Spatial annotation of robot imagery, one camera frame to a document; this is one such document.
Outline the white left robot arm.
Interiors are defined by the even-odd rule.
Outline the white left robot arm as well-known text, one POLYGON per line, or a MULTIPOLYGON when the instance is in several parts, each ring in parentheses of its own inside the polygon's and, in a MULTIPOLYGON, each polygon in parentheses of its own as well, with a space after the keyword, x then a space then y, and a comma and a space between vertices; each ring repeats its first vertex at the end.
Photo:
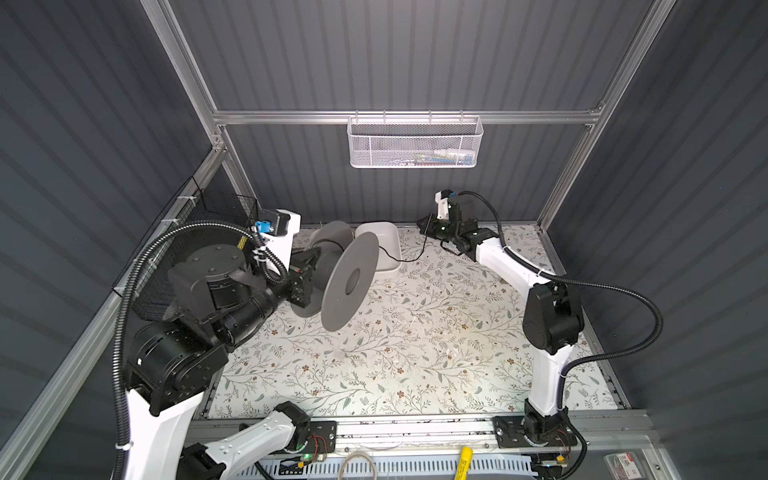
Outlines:
POLYGON ((323 251, 276 251, 284 229, 263 233, 218 220, 192 221, 153 240, 125 284, 112 354, 117 417, 116 479, 227 479, 275 452, 302 451, 311 418, 283 402, 262 421, 217 442, 187 445, 192 417, 230 355, 286 302, 309 304, 323 251), (174 312, 126 338, 138 282, 165 244, 196 230, 234 233, 235 243, 203 246, 168 273, 174 312))

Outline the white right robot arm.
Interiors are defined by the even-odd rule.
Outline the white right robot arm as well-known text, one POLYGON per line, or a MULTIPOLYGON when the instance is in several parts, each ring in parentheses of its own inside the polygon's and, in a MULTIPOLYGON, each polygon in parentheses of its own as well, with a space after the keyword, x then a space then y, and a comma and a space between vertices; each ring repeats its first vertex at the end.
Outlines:
POLYGON ((627 357, 649 348, 664 327, 664 317, 648 297, 624 287, 569 279, 539 267, 507 244, 496 209, 472 191, 445 189, 435 194, 437 212, 418 221, 420 232, 491 270, 526 296, 523 333, 533 347, 533 381, 524 404, 522 431, 534 446, 544 446, 570 428, 565 386, 570 372, 582 365, 627 357), (630 297, 654 318, 651 333, 639 343, 615 351, 573 359, 585 328, 580 289, 599 289, 630 297))

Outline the grey perforated cable spool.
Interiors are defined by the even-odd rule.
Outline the grey perforated cable spool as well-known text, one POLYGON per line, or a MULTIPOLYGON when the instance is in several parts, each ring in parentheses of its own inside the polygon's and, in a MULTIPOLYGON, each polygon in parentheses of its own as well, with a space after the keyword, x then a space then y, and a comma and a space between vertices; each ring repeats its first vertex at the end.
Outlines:
POLYGON ((336 220, 315 231, 305 249, 318 249, 320 258, 310 281, 309 304, 291 310, 300 318, 318 314, 323 328, 336 332, 366 298, 376 273, 378 238, 370 232, 355 235, 349 224, 336 220))

